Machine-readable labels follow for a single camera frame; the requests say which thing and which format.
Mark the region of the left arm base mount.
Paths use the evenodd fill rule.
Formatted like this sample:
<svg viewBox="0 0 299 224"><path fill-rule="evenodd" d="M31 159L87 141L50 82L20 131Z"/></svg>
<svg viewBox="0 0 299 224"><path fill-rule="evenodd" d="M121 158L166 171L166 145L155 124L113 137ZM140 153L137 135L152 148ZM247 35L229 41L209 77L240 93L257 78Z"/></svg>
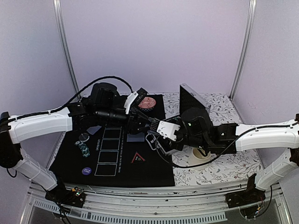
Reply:
<svg viewBox="0 0 299 224"><path fill-rule="evenodd" d="M69 205L77 208L83 208L86 194L84 189L74 187L67 189L63 182L58 182L52 190L46 190L45 199L57 204Z"/></svg>

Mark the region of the dealt blue card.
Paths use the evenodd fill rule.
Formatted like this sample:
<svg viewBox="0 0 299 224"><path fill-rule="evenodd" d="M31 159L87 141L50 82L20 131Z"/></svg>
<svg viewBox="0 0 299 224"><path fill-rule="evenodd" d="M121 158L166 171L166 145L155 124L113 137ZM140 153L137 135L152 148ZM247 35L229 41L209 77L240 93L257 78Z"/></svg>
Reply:
<svg viewBox="0 0 299 224"><path fill-rule="evenodd" d="M94 135L94 134L96 134L101 128L102 128L102 126L92 126L92 127L88 128L86 131L87 131L90 135Z"/></svg>
<svg viewBox="0 0 299 224"><path fill-rule="evenodd" d="M145 141L144 133L127 134L127 142L144 142L144 141Z"/></svg>

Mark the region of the red triangular all-in marker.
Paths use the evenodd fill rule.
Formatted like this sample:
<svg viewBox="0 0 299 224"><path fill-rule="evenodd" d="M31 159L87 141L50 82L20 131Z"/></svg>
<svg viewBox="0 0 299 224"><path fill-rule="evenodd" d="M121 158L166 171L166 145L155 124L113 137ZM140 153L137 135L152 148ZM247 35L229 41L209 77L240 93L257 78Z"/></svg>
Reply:
<svg viewBox="0 0 299 224"><path fill-rule="evenodd" d="M136 152L131 163L140 163L140 162L145 162L146 160L138 153Z"/></svg>

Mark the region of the green blue poker chip stack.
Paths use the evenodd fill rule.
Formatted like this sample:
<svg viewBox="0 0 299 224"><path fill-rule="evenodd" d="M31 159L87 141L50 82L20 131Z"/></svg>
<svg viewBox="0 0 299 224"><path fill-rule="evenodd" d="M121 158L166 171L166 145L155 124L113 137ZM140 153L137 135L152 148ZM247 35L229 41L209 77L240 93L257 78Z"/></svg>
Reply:
<svg viewBox="0 0 299 224"><path fill-rule="evenodd" d="M89 157L90 156L89 148L84 142L76 141L75 145L80 149L83 157Z"/></svg>

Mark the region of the purple small blind button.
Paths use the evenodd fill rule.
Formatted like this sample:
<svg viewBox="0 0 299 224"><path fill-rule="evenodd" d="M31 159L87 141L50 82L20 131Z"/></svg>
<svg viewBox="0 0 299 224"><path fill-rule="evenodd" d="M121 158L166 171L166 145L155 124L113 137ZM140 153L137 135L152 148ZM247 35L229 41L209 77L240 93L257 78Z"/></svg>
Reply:
<svg viewBox="0 0 299 224"><path fill-rule="evenodd" d="M81 173L83 175L90 175L92 173L92 169L90 167L83 168Z"/></svg>

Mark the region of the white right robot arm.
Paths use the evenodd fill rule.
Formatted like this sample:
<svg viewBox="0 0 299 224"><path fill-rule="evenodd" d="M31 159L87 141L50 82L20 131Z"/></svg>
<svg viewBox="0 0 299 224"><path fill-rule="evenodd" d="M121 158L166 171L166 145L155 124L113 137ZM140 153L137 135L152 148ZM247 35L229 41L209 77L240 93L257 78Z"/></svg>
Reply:
<svg viewBox="0 0 299 224"><path fill-rule="evenodd" d="M214 126L206 109L185 110L177 121L149 119L149 130L168 140L175 149L196 148L203 157L234 154L251 149L284 147L281 156L261 172L252 175L242 200L252 203L272 184L299 167L299 120L267 125L227 123Z"/></svg>

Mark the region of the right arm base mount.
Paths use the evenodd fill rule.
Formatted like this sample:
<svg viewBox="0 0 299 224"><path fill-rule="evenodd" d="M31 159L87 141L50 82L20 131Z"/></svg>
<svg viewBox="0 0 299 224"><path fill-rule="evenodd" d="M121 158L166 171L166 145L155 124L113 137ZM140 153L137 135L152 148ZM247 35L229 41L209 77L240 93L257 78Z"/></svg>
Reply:
<svg viewBox="0 0 299 224"><path fill-rule="evenodd" d="M246 219L257 218L260 213L263 202L266 199L265 191L258 190L256 188L255 178L256 174L253 174L248 178L247 187L245 190L228 193L225 195L225 201L228 204L229 208L235 208L251 203L261 202L261 205L257 205L254 209L245 208L240 210L241 215Z"/></svg>

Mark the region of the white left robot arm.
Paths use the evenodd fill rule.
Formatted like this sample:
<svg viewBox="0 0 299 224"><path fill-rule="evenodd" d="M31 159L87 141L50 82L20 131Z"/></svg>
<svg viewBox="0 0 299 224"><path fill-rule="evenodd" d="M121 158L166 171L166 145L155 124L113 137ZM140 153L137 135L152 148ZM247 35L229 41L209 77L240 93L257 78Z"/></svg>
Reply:
<svg viewBox="0 0 299 224"><path fill-rule="evenodd" d="M69 199L69 191L64 188L52 172L32 159L21 147L21 142L34 137L58 132L88 129L93 126L133 125L138 127L148 118L136 107L146 97L147 91L140 88L128 96L121 96L117 87L110 83L97 83L88 97L78 102L44 112L10 116L4 112L0 116L0 165L12 168L27 178L40 184L60 203Z"/></svg>

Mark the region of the clear acrylic dealer button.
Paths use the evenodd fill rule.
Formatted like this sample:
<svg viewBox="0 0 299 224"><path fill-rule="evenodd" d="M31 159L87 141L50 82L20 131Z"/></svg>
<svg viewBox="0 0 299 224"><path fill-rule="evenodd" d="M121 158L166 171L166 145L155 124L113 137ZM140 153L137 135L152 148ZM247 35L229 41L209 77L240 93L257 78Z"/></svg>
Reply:
<svg viewBox="0 0 299 224"><path fill-rule="evenodd" d="M78 139L79 139L80 142L86 142L86 141L89 140L89 138L90 138L90 136L89 136L88 133L82 133L82 134L79 135Z"/></svg>

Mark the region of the blue playing card deck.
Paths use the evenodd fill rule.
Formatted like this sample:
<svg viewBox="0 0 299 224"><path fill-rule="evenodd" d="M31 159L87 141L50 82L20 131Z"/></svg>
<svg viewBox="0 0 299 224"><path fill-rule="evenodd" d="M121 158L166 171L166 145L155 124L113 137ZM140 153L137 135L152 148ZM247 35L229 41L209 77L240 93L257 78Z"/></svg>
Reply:
<svg viewBox="0 0 299 224"><path fill-rule="evenodd" d="M156 125L147 124L145 127L146 127L146 131L147 131L148 134L159 135L159 133L157 132L157 126Z"/></svg>

